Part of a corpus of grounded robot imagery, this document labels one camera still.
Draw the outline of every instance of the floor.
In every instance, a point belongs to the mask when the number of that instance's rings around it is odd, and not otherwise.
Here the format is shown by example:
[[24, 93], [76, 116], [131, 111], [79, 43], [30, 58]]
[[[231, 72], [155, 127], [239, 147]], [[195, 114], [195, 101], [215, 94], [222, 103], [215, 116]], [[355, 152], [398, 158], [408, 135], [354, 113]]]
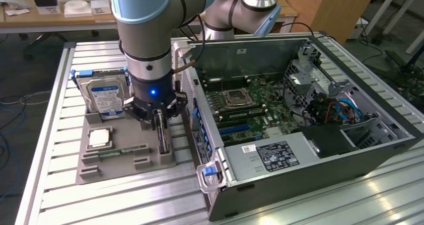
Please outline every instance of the floor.
[[[366, 18], [371, 19], [380, 5], [382, 1], [370, 5], [364, 12]], [[388, 9], [378, 24], [379, 26], [384, 24], [388, 16], [395, 10], [394, 7]], [[404, 50], [411, 45], [423, 29], [424, 22], [404, 15], [392, 31], [392, 41], [384, 41], [379, 48], [382, 50], [395, 50], [400, 56], [408, 60], [411, 56], [404, 53]], [[379, 29], [376, 28], [371, 33], [370, 38], [375, 35], [378, 30]], [[10, 34], [8, 37], [0, 35], [0, 98], [14, 95], [28, 95], [34, 92], [51, 90], [62, 55], [63, 42], [55, 38], [48, 39], [34, 51], [35, 60], [26, 62], [22, 57], [22, 50], [38, 35], [39, 34], [30, 34], [30, 39], [27, 41], [20, 40], [16, 34]], [[99, 37], [94, 37], [91, 31], [66, 32], [63, 35], [70, 41], [76, 42], [118, 40], [118, 32], [115, 30], [100, 31]], [[356, 40], [348, 41], [344, 46], [360, 60], [378, 53], [376, 50], [363, 46]], [[382, 69], [387, 69], [388, 66], [384, 56], [371, 59], [367, 63]], [[423, 65], [424, 56], [422, 56], [418, 63], [419, 67]], [[47, 98], [48, 95], [43, 94], [35, 96], [30, 102], [44, 101]], [[18, 104], [8, 108], [20, 110], [22, 106], [22, 104]], [[16, 166], [12, 163], [14, 160], [11, 159], [6, 168], [0, 171], [0, 197], [8, 192], [8, 189], [14, 187], [15, 184], [18, 184], [18, 186], [14, 191], [10, 192], [11, 196], [0, 200], [2, 225], [14, 224], [15, 221], [46, 109], [47, 104], [28, 105], [26, 108], [26, 121], [16, 130], [7, 134], [8, 144], [14, 148], [22, 173], [19, 173]], [[0, 125], [6, 124], [16, 114], [16, 112], [0, 110]], [[0, 164], [4, 163], [4, 159], [6, 156], [0, 156]]]

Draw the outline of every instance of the barcode sticker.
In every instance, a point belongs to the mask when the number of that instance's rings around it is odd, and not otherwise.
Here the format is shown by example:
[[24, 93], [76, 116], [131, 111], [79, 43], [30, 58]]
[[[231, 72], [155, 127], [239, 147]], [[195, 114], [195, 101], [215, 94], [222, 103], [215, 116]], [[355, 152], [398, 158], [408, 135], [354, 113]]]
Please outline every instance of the barcode sticker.
[[243, 152], [244, 152], [244, 153], [256, 151], [256, 145], [243, 146], [242, 149], [243, 149]]

